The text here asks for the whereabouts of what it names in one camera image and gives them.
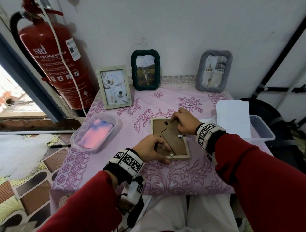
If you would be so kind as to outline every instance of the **wooden picture frame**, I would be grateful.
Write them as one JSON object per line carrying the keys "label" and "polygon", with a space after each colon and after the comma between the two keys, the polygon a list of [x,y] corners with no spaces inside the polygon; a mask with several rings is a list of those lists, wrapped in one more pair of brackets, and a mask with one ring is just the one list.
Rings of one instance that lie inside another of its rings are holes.
{"label": "wooden picture frame", "polygon": [[106,110],[132,105],[125,65],[96,69],[96,73]]}
{"label": "wooden picture frame", "polygon": [[[137,60],[138,56],[151,56],[154,60]],[[137,90],[155,90],[160,84],[159,54],[156,50],[135,50],[131,56],[133,86]]]}
{"label": "wooden picture frame", "polygon": [[[154,125],[153,125],[154,121],[168,121],[169,122],[169,120],[170,120],[170,118],[165,118],[165,117],[151,118],[151,121],[150,121],[150,123],[151,123],[151,133],[154,134],[154,130],[153,130],[153,128],[154,128]],[[173,154],[172,157],[170,155],[165,155],[165,157],[167,157],[168,159],[173,159],[173,160],[181,160],[181,159],[189,159],[189,158],[191,158],[186,137],[184,135],[182,135],[179,131],[177,132],[177,135],[181,135],[182,136],[182,137],[180,137],[180,139],[185,144],[185,148],[186,148],[187,154],[186,155],[176,155],[176,154]]]}

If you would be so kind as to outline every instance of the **clear plastic box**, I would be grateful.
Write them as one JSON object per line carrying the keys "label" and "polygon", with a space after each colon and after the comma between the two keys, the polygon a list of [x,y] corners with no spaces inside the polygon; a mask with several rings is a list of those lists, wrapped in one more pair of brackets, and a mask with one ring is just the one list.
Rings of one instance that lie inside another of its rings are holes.
{"label": "clear plastic box", "polygon": [[[95,120],[101,120],[113,124],[114,127],[110,130],[109,134],[105,139],[103,139],[96,147],[94,148],[84,148],[78,144],[78,142],[83,138],[85,133],[90,129]],[[117,133],[121,130],[123,124],[122,121],[111,114],[108,113],[97,113],[93,115],[87,122],[85,122],[76,132],[73,133],[70,139],[70,143],[73,147],[79,151],[88,151],[92,154],[99,153],[107,144],[114,139]]]}
{"label": "clear plastic box", "polygon": [[266,123],[257,115],[250,115],[251,138],[244,138],[249,143],[274,140],[275,135]]}

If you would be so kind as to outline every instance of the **fire extinguisher label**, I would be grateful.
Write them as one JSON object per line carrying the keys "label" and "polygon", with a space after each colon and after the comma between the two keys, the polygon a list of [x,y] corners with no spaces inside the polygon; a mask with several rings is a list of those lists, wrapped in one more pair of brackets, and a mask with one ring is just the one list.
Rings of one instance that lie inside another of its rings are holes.
{"label": "fire extinguisher label", "polygon": [[72,56],[72,59],[74,61],[78,60],[81,58],[81,55],[79,53],[79,50],[77,48],[77,45],[75,44],[73,38],[69,39],[69,40],[66,40],[66,44],[67,44],[67,47],[70,51],[70,54]]}

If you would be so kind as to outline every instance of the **fire extinguisher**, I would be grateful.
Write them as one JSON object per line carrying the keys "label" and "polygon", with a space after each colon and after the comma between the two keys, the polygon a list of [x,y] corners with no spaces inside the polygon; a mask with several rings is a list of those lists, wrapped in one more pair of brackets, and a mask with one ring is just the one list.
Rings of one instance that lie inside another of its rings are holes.
{"label": "fire extinguisher", "polygon": [[[38,15],[42,13],[42,10],[34,0],[23,0],[22,6],[25,13],[21,15],[20,12],[16,12],[10,19],[10,29],[14,40],[40,73],[42,79],[55,87],[74,114],[78,117],[85,117],[77,89],[62,62],[52,30],[49,24]],[[49,9],[45,9],[45,11],[63,16],[63,13],[59,11]],[[22,18],[32,21],[33,24],[18,31],[17,24]],[[84,65],[68,28],[58,22],[52,22],[52,26],[58,37],[65,63],[80,91],[84,109],[88,112],[96,95],[88,76],[88,68]]]}

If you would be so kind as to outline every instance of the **table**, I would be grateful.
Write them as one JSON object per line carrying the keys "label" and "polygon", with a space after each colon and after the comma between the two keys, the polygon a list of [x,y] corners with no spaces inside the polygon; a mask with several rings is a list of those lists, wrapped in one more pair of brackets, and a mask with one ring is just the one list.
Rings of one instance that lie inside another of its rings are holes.
{"label": "table", "polygon": [[[133,105],[107,110],[123,122],[123,127],[107,147],[98,154],[80,152],[71,147],[50,190],[53,204],[57,209],[60,198],[77,191],[112,158],[119,149],[131,148],[142,138],[151,134],[152,117],[170,117],[179,107],[189,110],[196,118],[205,119],[216,115],[219,100],[232,99],[228,92],[210,93],[195,89],[194,83],[162,84],[154,91],[137,91],[131,86]],[[89,112],[87,121],[95,113],[105,112],[98,92]],[[205,151],[195,142],[195,136],[186,136],[190,149],[190,160],[171,161],[167,166],[153,161],[144,166],[141,174],[147,177],[144,195],[197,195],[234,193],[231,186],[216,174]],[[261,150],[271,154],[265,143],[258,144]],[[116,189],[120,194],[124,185]]]}

